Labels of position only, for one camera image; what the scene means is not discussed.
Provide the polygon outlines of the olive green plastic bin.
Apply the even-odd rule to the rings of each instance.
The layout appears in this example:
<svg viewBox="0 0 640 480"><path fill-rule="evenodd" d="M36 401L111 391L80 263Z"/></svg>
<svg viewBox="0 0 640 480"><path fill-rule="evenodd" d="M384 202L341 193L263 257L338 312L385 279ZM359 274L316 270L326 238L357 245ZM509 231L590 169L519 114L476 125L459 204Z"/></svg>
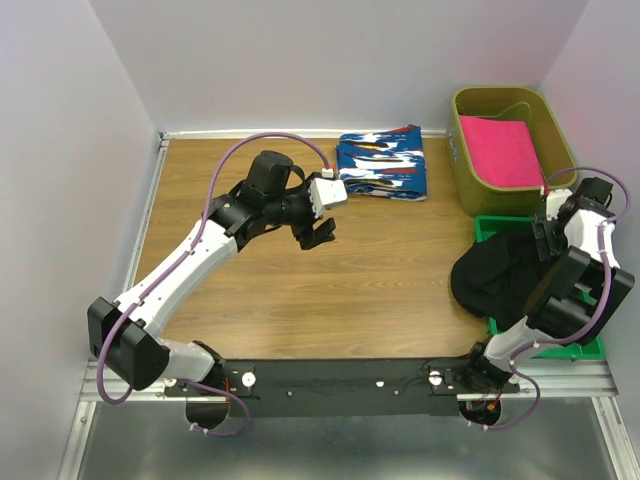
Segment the olive green plastic bin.
<svg viewBox="0 0 640 480"><path fill-rule="evenodd" d="M574 159L543 96L516 86L466 87L451 99L447 152L459 202L470 216L528 216L545 181L570 188Z"/></svg>

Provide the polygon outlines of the blue white red patterned pants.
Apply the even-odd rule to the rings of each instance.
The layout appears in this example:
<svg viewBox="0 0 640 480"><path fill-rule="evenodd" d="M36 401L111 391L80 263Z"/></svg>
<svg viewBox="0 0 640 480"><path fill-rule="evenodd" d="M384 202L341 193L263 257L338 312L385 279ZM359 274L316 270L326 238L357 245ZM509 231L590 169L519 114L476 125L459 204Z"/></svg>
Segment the blue white red patterned pants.
<svg viewBox="0 0 640 480"><path fill-rule="evenodd" d="M421 128L345 133L336 146L339 178L349 194L422 201L428 196Z"/></svg>

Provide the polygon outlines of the pink folded cloth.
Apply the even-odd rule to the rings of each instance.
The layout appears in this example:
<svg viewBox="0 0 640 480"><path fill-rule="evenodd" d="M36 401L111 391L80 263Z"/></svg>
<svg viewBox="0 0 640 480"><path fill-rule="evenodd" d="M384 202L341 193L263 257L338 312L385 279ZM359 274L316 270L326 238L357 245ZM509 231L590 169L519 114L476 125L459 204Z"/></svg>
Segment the pink folded cloth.
<svg viewBox="0 0 640 480"><path fill-rule="evenodd" d="M461 115L461 132L478 177L497 188L533 188L543 173L527 125Z"/></svg>

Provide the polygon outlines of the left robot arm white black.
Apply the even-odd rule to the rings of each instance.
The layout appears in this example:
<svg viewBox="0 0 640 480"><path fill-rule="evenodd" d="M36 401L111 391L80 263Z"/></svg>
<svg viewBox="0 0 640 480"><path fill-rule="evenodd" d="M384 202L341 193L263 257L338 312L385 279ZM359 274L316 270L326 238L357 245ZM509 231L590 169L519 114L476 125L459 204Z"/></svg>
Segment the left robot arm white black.
<svg viewBox="0 0 640 480"><path fill-rule="evenodd" d="M89 306L91 353L132 390L173 378L186 379L201 395L214 393L222 380L219 356L201 342L162 336L174 312L215 269L277 228L290 227L303 250L333 241L335 222L324 215L346 200L332 169L306 175L289 157L261 152L247 177L213 198L150 274L115 300L99 297Z"/></svg>

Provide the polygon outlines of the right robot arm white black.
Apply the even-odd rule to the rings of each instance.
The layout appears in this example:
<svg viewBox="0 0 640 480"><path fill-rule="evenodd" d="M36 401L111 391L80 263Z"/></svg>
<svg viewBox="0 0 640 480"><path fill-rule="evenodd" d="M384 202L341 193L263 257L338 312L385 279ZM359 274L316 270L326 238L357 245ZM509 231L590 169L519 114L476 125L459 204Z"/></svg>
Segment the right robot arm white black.
<svg viewBox="0 0 640 480"><path fill-rule="evenodd" d="M501 389L518 365L538 353L588 344L634 287L613 253L620 215L608 202L613 178L588 177L575 190L542 190L543 211L531 222L540 260L550 269L527 298L520 320L476 343L460 367L469 390Z"/></svg>

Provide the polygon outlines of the black garment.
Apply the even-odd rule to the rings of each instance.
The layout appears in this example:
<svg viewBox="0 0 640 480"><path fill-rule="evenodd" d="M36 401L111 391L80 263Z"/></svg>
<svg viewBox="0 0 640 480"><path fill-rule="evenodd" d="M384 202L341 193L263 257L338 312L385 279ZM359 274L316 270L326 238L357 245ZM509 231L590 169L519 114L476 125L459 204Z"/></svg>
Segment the black garment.
<svg viewBox="0 0 640 480"><path fill-rule="evenodd" d="M529 296L555 262L539 258L531 232L498 232L454 263L451 292L464 310L492 318L506 331L524 316Z"/></svg>

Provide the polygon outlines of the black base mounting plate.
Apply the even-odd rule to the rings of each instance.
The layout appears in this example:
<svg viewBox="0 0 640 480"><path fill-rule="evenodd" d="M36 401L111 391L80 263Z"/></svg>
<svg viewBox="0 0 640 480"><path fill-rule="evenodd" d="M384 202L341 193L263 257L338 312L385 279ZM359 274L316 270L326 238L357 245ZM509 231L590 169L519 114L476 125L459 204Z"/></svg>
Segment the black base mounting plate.
<svg viewBox="0 0 640 480"><path fill-rule="evenodd" d="M496 423L500 396L519 387L466 357L228 360L198 386L167 381L168 397L187 400L187 418L206 428L230 416L332 417L462 415Z"/></svg>

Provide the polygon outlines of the green plastic tray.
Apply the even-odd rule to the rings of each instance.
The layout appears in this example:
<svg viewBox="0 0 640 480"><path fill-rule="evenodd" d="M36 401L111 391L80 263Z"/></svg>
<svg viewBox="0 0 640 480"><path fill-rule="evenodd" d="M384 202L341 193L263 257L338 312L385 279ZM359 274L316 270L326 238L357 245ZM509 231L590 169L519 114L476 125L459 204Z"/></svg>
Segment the green plastic tray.
<svg viewBox="0 0 640 480"><path fill-rule="evenodd" d="M474 218L474 242L480 243L488 240L497 233L503 231L525 231L530 233L532 218L527 216L496 216L478 215ZM535 355L535 358L571 360L571 361L601 361L606 359L603 342L597 336L586 345L576 343L555 346Z"/></svg>

